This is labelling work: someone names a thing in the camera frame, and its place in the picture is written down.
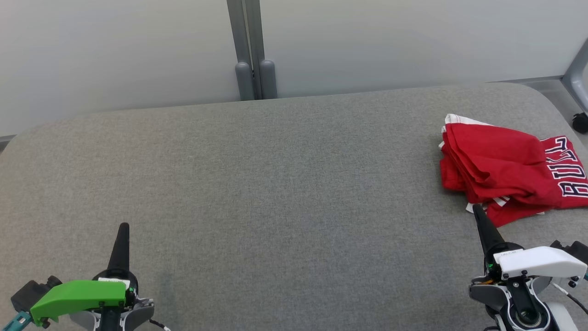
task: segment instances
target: folded red shirt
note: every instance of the folded red shirt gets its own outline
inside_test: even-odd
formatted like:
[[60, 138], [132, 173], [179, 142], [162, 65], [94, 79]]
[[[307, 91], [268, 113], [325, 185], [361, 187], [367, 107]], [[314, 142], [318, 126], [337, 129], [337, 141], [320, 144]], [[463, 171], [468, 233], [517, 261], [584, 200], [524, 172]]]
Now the folded red shirt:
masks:
[[486, 203], [502, 226], [553, 208], [588, 206], [588, 180], [565, 136], [535, 136], [448, 114], [440, 145], [443, 186]]

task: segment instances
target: gray fabric surface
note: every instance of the gray fabric surface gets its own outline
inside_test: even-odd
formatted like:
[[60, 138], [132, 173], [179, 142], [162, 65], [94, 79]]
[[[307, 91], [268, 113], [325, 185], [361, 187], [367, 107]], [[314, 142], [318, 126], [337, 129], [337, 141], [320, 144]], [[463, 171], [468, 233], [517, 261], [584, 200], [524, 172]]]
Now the gray fabric surface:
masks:
[[[521, 85], [409, 89], [104, 112], [17, 136], [0, 156], [0, 320], [26, 281], [88, 279], [131, 224], [131, 267], [179, 330], [482, 330], [475, 221], [444, 191], [448, 112], [567, 135]], [[585, 210], [500, 229], [588, 243]], [[575, 290], [588, 303], [584, 286]], [[579, 328], [588, 318], [563, 302]], [[76, 330], [65, 318], [55, 330]], [[145, 326], [142, 330], [155, 330]]]

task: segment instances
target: black caster wheel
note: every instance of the black caster wheel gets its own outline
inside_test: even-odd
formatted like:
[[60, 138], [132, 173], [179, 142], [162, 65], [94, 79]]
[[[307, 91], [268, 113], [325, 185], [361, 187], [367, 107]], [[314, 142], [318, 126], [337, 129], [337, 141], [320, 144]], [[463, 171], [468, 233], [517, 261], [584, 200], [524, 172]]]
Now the black caster wheel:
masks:
[[588, 133], [588, 115], [585, 112], [574, 115], [572, 127], [579, 133]]

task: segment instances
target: red jersey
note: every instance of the red jersey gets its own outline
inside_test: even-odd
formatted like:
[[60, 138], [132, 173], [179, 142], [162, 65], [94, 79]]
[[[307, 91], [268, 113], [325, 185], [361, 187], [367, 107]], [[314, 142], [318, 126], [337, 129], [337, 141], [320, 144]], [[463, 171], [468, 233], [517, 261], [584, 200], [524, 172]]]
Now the red jersey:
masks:
[[553, 208], [588, 205], [588, 180], [565, 137], [535, 136], [449, 114], [440, 145], [443, 186], [486, 203], [502, 226]]

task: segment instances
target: gray pole base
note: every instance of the gray pole base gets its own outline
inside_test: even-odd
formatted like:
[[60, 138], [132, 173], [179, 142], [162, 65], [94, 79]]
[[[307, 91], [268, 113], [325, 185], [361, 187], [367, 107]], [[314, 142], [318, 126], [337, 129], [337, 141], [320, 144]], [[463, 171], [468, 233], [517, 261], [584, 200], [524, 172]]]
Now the gray pole base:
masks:
[[278, 97], [276, 87], [276, 65], [270, 59], [264, 59], [259, 63], [259, 75], [261, 76], [261, 91], [264, 99]]
[[588, 112], [588, 91], [584, 85], [584, 69], [588, 64], [588, 39], [562, 78], [562, 84], [584, 112]]
[[237, 74], [237, 84], [239, 85], [239, 94], [241, 101], [255, 100], [255, 91], [253, 89], [253, 71], [249, 64], [239, 62], [235, 65]]

